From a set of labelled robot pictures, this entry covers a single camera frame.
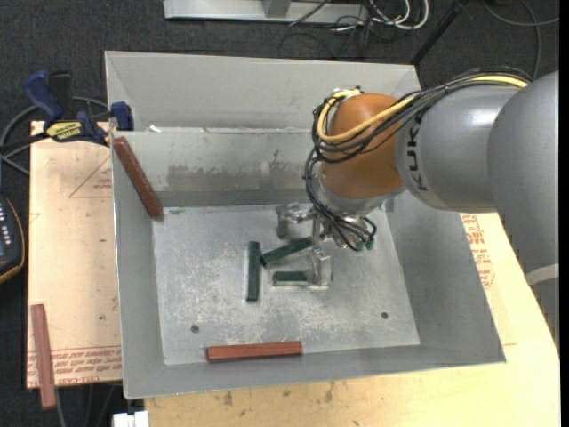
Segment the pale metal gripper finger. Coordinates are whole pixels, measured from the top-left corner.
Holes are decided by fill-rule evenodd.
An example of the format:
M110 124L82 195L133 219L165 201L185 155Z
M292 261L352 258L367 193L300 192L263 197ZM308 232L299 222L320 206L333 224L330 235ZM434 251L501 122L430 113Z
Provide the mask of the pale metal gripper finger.
M276 235L279 239L286 239L290 236L290 224L300 224L314 218L313 210L311 208L302 209L299 203L278 205L275 212L277 217Z
M321 247L311 247L303 251L301 261L287 262L276 267L271 273L273 286L325 289L332 282L331 257Z

